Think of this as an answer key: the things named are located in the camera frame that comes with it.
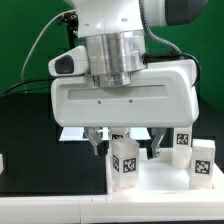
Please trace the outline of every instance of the white robot link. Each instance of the white robot link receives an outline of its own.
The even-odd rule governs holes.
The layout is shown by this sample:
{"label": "white robot link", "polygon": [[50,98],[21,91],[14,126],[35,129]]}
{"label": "white robot link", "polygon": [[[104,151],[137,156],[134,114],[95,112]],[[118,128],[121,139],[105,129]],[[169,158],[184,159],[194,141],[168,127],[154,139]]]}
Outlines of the white robot link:
{"label": "white robot link", "polygon": [[[166,128],[189,127],[199,115],[200,66],[150,27],[190,23],[208,0],[64,1],[75,9],[73,33],[84,44],[49,62],[56,121],[85,127],[95,154],[104,148],[98,127],[153,128],[158,157]],[[146,54],[145,34],[171,53]]]}

